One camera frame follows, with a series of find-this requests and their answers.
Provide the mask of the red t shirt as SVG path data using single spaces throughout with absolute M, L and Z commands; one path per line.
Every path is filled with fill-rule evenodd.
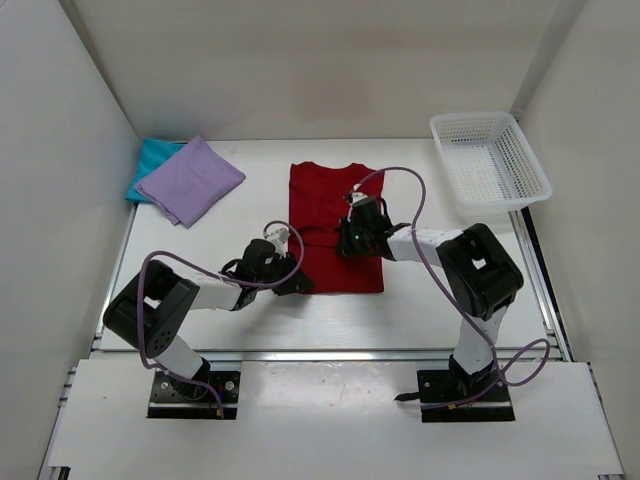
M 372 170 L 360 163 L 329 168 L 313 162 L 293 164 L 289 176 L 288 250 L 302 259 L 302 272 L 313 283 L 307 293 L 378 294 L 384 291 L 382 260 L 340 257 L 336 253 L 340 220 L 349 211 L 346 195 Z

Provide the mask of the purple t shirt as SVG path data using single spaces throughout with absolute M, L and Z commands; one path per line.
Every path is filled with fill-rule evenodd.
M 174 225 L 192 227 L 246 175 L 196 136 L 136 184 Z

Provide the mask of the white plastic basket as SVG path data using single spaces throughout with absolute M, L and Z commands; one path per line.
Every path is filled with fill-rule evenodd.
M 502 215 L 552 196 L 551 184 L 511 114 L 437 115 L 429 126 L 460 215 Z

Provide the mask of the teal t shirt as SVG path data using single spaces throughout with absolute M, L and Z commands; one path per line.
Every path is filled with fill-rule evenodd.
M 139 152 L 136 173 L 127 189 L 125 200 L 131 203 L 150 204 L 151 200 L 138 192 L 136 184 L 163 165 L 169 158 L 181 150 L 184 145 L 185 142 L 169 142 L 154 138 L 145 138 L 142 141 Z

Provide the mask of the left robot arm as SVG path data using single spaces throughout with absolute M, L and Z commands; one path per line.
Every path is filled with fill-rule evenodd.
M 103 323 L 145 361 L 167 372 L 186 399 L 198 400 L 208 392 L 210 366 L 179 336 L 190 312 L 240 311 L 262 290 L 285 296 L 313 287 L 283 241 L 254 239 L 216 278 L 181 276 L 160 260 L 148 261 L 108 305 Z

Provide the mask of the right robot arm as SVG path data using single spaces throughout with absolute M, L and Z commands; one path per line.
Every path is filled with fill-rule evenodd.
M 460 399 L 476 397 L 496 369 L 491 347 L 523 287 L 519 268 L 484 224 L 464 230 L 413 229 L 408 223 L 394 225 L 379 197 L 353 193 L 347 201 L 348 213 L 339 223 L 340 256 L 421 262 L 444 272 L 445 291 L 467 315 L 449 360 L 449 387 Z

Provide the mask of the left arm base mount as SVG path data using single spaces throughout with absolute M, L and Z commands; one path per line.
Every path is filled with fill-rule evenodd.
M 241 372 L 212 370 L 208 383 L 221 403 L 207 388 L 184 384 L 164 372 L 154 373 L 147 417 L 150 419 L 235 420 L 238 414 Z

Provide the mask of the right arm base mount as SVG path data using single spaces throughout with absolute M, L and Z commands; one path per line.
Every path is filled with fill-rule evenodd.
M 516 420 L 508 387 L 491 374 L 471 391 L 448 370 L 419 370 L 418 390 L 397 402 L 419 403 L 422 423 L 482 423 Z

